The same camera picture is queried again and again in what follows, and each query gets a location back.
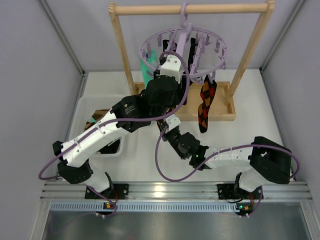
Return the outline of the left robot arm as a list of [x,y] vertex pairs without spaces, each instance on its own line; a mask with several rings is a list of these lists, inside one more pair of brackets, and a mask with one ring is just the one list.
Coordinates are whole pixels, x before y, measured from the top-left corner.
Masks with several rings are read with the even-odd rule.
[[97,123],[73,140],[56,141],[52,147],[59,158],[58,174],[70,184],[84,183],[108,196],[114,186],[108,173],[89,163],[93,154],[108,144],[139,128],[159,120],[183,99],[181,75],[155,75],[139,94],[126,96],[116,103]]

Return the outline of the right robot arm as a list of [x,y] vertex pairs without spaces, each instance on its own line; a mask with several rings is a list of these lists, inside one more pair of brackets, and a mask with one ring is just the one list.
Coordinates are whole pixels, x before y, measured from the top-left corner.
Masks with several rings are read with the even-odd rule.
[[235,177],[234,191],[238,195],[252,193],[269,183],[286,185],[291,179],[291,151],[263,136],[256,136],[246,147],[214,148],[201,145],[191,133],[181,134],[175,127],[166,131],[162,139],[196,170],[246,168]]

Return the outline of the black sock with label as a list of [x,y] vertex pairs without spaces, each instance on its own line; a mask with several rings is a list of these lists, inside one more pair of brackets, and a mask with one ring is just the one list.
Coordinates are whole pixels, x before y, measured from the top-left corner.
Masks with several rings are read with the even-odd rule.
[[188,60],[187,60],[187,69],[188,72],[191,73],[191,67],[194,63],[194,56],[196,54],[196,47],[198,46],[196,39],[192,37],[190,39],[190,48],[189,48],[189,54],[188,54]]

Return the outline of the black blue sock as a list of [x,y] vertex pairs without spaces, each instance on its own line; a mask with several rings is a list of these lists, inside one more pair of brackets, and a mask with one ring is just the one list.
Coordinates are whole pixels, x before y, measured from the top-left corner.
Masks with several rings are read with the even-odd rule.
[[171,43],[170,40],[164,39],[164,40],[162,41],[162,50],[163,50],[164,52],[166,52],[166,51],[172,51],[172,50],[173,50],[172,43]]

